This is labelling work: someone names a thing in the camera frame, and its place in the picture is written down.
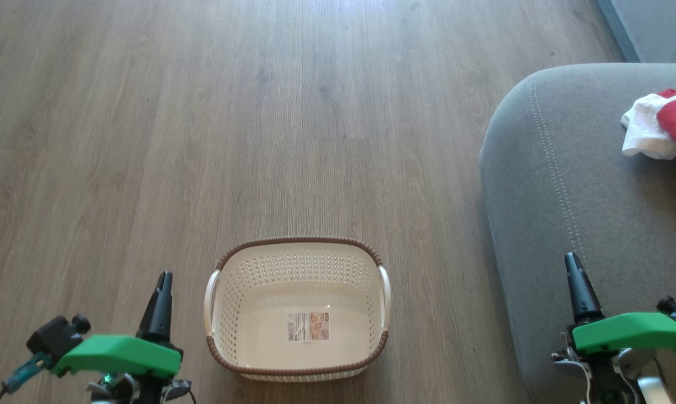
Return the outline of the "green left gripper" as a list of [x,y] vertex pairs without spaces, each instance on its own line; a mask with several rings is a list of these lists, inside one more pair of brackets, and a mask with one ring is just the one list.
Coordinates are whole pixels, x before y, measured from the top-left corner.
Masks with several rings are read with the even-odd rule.
[[97,334],[79,343],[51,370],[59,378],[80,371],[169,379],[178,374],[183,350],[171,340],[173,273],[160,274],[135,337]]

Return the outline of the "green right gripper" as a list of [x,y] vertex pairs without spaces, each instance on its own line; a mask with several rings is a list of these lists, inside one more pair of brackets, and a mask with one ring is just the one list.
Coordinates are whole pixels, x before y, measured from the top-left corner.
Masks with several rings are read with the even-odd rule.
[[574,350],[580,355],[603,351],[672,350],[676,351],[676,320],[659,313],[620,314],[604,319],[587,272],[579,256],[566,253],[569,297],[573,309]]

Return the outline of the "grey fabric sofa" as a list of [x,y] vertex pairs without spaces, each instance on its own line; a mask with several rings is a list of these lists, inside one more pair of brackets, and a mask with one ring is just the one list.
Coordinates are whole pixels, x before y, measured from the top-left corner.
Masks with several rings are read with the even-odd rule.
[[676,158],[622,154],[622,115],[676,89],[676,63],[551,67],[491,118],[479,166],[486,216],[530,404],[578,404],[550,355],[573,323],[564,256],[579,256],[606,315],[676,299]]

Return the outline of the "paper label sticker in basket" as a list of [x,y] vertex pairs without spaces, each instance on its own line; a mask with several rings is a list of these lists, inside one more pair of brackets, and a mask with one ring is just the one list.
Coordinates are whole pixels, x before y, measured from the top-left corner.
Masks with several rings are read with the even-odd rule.
[[326,342],[330,340],[330,312],[288,312],[287,342]]

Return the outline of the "white cloth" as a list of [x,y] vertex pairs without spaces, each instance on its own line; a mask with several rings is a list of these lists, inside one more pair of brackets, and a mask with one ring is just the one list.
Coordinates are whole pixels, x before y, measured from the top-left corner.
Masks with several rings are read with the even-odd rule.
[[643,154],[651,159],[676,158],[676,141],[658,125],[656,113],[664,105],[663,97],[649,94],[635,100],[632,108],[622,117],[622,126],[627,130],[622,154]]

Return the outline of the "cream plastic laundry basket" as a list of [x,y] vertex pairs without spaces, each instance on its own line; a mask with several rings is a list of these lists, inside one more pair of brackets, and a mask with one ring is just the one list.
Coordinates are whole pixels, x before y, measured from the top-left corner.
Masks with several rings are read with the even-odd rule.
[[[350,238],[289,236],[228,250],[205,288],[210,354],[271,383],[353,378],[387,345],[392,288],[382,260]],[[288,312],[330,312],[330,340],[287,342]]]

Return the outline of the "grey sofa section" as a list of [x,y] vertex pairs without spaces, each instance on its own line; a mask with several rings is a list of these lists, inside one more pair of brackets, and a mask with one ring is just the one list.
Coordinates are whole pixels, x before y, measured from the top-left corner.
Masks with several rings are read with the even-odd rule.
[[676,62],[676,0],[596,0],[627,62]]

